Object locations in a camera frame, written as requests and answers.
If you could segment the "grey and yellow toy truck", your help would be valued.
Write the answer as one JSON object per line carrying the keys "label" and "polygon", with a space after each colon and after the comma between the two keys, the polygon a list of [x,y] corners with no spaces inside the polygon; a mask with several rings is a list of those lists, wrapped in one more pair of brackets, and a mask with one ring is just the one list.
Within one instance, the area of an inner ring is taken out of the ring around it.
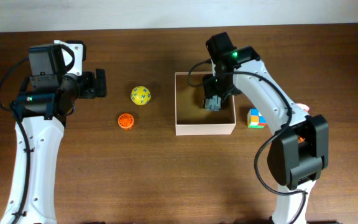
{"label": "grey and yellow toy truck", "polygon": [[204,100],[204,108],[211,111],[219,111],[221,109],[221,97],[214,95]]}

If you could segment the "multicoloured puzzle cube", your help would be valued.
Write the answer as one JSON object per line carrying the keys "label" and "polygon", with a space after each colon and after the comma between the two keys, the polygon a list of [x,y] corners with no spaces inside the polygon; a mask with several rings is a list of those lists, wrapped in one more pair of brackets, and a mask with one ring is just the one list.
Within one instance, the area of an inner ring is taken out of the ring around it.
{"label": "multicoloured puzzle cube", "polygon": [[247,127],[253,129],[263,129],[267,125],[264,117],[259,113],[258,109],[252,108],[247,114]]}

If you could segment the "orange ribbed round toy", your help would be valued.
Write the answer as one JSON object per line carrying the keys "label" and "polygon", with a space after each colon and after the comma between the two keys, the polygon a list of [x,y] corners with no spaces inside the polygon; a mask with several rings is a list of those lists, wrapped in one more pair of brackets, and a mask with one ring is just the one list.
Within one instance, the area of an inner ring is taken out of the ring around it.
{"label": "orange ribbed round toy", "polygon": [[117,123],[122,129],[131,129],[134,126],[134,117],[129,113],[123,113],[118,117]]}

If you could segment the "yellow ball with blue letters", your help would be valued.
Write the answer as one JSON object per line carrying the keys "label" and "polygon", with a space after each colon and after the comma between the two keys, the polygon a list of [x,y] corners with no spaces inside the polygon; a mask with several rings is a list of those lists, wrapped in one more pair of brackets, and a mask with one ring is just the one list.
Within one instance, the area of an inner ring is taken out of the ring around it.
{"label": "yellow ball with blue letters", "polygon": [[136,105],[146,105],[151,100],[151,92],[145,86],[136,86],[131,91],[131,100]]}

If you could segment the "white duck toy pink hat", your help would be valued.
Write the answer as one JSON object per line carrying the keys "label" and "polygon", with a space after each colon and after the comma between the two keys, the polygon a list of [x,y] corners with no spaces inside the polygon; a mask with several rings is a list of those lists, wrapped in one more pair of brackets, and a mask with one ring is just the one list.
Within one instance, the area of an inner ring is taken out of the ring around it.
{"label": "white duck toy pink hat", "polygon": [[299,106],[301,109],[303,109],[306,112],[309,112],[309,110],[310,110],[310,107],[303,103],[297,103],[296,105]]}

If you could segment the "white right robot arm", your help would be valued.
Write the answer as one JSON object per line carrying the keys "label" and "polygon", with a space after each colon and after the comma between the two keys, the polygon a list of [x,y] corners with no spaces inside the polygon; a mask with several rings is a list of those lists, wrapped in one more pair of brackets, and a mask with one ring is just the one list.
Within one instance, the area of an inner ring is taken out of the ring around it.
{"label": "white right robot arm", "polygon": [[269,149],[267,164],[278,184],[262,186],[277,196],[270,223],[306,223],[311,189],[327,168],[329,125],[322,115],[311,116],[299,107],[271,77],[260,55],[251,47],[235,47],[226,32],[206,41],[213,74],[203,80],[204,107],[217,111],[229,96],[243,94],[264,117],[272,137],[256,152],[254,170]]}

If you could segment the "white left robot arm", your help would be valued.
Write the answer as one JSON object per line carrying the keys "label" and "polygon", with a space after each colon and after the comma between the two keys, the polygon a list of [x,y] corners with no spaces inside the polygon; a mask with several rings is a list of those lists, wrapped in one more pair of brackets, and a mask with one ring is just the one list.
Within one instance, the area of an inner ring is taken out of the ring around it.
{"label": "white left robot arm", "polygon": [[77,99],[107,95],[103,69],[83,71],[86,45],[55,40],[28,50],[31,73],[7,107],[15,120],[16,158],[9,200],[1,223],[56,223],[54,186],[57,155],[67,117]]}

